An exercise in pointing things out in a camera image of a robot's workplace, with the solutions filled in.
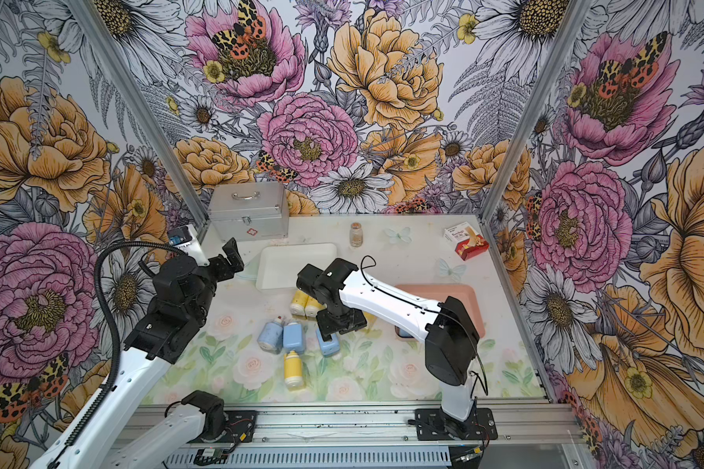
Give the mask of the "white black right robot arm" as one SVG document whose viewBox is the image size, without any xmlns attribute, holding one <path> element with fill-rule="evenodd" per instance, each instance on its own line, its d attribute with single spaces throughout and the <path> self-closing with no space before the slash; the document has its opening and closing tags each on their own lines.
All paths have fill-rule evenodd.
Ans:
<svg viewBox="0 0 704 469">
<path fill-rule="evenodd" d="M 424 344 L 426 369 L 441 388 L 438 412 L 414 419 L 428 437 L 479 440 L 487 436 L 475 416 L 476 387 L 488 390 L 478 353 L 480 337 L 459 299 L 448 296 L 438 301 L 406 293 L 341 258 L 324 270 L 306 265 L 297 275 L 296 286 L 324 306 L 317 314 L 324 340 L 365 328 L 365 314 L 371 314 Z"/>
</svg>

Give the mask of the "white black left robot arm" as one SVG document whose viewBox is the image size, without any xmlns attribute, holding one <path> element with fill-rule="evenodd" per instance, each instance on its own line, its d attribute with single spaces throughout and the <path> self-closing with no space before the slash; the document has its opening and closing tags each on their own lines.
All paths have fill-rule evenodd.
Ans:
<svg viewBox="0 0 704 469">
<path fill-rule="evenodd" d="M 33 467 L 154 468 L 187 443 L 228 433 L 223 400 L 196 391 L 132 443 L 113 448 L 142 400 L 207 323 L 217 285 L 244 269 L 236 240 L 210 259 L 196 242 L 165 250 L 174 256 L 153 277 L 156 294 L 148 313 L 123 344 L 113 346 L 107 378 Z"/>
</svg>

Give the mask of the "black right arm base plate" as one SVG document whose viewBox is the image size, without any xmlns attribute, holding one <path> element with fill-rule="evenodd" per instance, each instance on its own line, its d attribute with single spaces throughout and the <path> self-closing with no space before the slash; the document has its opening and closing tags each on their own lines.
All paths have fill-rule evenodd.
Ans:
<svg viewBox="0 0 704 469">
<path fill-rule="evenodd" d="M 416 428 L 419 441 L 479 441 L 498 439 L 496 419 L 489 408 L 472 408 L 465 421 L 445 414 L 440 408 L 418 408 L 407 423 Z"/>
</svg>

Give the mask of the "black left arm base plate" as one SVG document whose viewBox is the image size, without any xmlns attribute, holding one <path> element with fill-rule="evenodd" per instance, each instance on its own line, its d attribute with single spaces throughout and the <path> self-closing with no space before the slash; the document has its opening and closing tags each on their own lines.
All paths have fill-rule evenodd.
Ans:
<svg viewBox="0 0 704 469">
<path fill-rule="evenodd" d="M 221 416 L 217 412 L 209 412 L 205 415 L 205 428 L 190 444 L 250 443 L 256 419 L 255 410 L 224 410 Z"/>
</svg>

